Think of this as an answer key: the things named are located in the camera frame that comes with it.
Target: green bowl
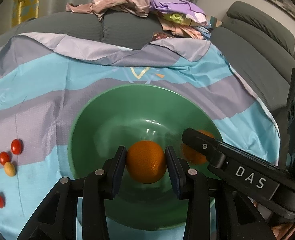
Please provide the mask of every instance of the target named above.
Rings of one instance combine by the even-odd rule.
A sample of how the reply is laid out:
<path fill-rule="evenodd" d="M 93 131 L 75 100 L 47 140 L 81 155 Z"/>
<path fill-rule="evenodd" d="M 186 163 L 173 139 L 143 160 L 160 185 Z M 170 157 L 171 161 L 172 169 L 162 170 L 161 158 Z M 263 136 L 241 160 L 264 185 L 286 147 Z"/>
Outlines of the green bowl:
<path fill-rule="evenodd" d="M 68 145 L 68 160 L 75 179 L 102 168 L 119 145 L 127 149 L 137 141 L 151 140 L 163 150 L 172 145 L 178 157 L 182 132 L 191 127 L 221 135 L 197 105 L 170 90 L 143 84 L 123 85 L 91 99 L 76 117 Z M 207 163 L 190 165 L 208 177 Z M 134 181 L 124 170 L 114 200 L 105 200 L 106 216 L 131 228 L 170 229 L 186 221 L 188 202 L 178 200 L 166 171 L 153 184 Z"/>

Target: purple stripe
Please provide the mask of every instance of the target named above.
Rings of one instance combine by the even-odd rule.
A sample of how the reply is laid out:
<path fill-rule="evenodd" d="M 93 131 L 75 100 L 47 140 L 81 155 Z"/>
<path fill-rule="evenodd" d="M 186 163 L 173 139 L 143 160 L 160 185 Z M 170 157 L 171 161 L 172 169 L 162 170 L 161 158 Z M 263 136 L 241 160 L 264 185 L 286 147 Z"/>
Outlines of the purple stripe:
<path fill-rule="evenodd" d="M 212 120 L 230 118 L 249 108 L 255 101 L 233 75 L 202 88 L 196 88 L 190 83 L 173 84 L 163 80 L 153 81 L 151 85 L 167 88 L 186 97 L 202 108 Z"/>
<path fill-rule="evenodd" d="M 19 165 L 44 161 L 55 145 L 68 144 L 73 120 L 91 98 L 122 84 L 129 82 L 101 79 L 84 89 L 52 91 L 1 110 L 0 152 L 9 151 L 11 141 L 20 138 L 24 143 L 24 151 L 19 156 Z M 232 117 L 254 102 L 254 98 L 234 76 L 205 88 L 163 80 L 153 81 L 151 84 L 181 94 L 201 107 L 213 120 Z"/>

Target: pink clothing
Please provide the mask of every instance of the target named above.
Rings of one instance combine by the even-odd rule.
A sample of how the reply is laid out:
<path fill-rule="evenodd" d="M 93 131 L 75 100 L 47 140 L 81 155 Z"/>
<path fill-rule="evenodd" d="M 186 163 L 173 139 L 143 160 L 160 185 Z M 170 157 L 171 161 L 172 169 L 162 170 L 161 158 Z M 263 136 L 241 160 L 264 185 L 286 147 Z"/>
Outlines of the pink clothing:
<path fill-rule="evenodd" d="M 159 18 L 164 31 L 171 31 L 173 35 L 184 37 L 185 34 L 189 35 L 193 39 L 203 40 L 203 36 L 200 32 L 191 26 L 181 25 L 175 22 L 170 22 L 165 19 Z"/>
<path fill-rule="evenodd" d="M 100 21 L 109 8 L 146 17 L 150 10 L 150 0 L 93 0 L 92 3 L 82 5 L 68 3 L 65 10 L 72 13 L 94 13 Z"/>

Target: yellow patterned curtain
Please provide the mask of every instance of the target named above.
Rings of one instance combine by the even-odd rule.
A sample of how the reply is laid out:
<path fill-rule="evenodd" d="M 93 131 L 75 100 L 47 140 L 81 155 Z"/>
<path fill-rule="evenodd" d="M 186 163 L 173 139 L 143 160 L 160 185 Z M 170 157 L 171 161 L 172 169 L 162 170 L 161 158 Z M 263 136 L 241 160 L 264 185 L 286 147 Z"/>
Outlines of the yellow patterned curtain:
<path fill-rule="evenodd" d="M 39 0 L 14 0 L 12 27 L 38 17 Z"/>

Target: sofa cushion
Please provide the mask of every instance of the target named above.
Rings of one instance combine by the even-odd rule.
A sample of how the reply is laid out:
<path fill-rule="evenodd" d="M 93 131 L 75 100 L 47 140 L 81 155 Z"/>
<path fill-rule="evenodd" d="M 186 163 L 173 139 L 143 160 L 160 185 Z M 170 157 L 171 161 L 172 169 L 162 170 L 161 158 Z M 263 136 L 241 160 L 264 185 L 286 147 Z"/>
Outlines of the sofa cushion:
<path fill-rule="evenodd" d="M 295 68 L 295 60 L 277 42 L 253 25 L 237 19 L 227 17 L 223 26 L 249 42 L 275 67 L 288 83 L 291 82 L 292 68 Z"/>
<path fill-rule="evenodd" d="M 286 105 L 290 85 L 250 43 L 225 27 L 215 28 L 211 41 L 270 111 Z"/>
<path fill-rule="evenodd" d="M 67 34 L 91 41 L 103 38 L 102 24 L 95 15 L 59 12 L 15 26 L 0 36 L 0 47 L 14 35 L 28 32 Z"/>
<path fill-rule="evenodd" d="M 227 15 L 231 18 L 251 24 L 263 31 L 280 44 L 288 53 L 293 55 L 295 46 L 293 34 L 281 23 L 263 11 L 245 2 L 236 1 L 227 11 Z"/>
<path fill-rule="evenodd" d="M 104 15 L 102 42 L 130 49 L 141 49 L 163 28 L 154 14 L 141 18 L 130 13 L 108 10 Z"/>

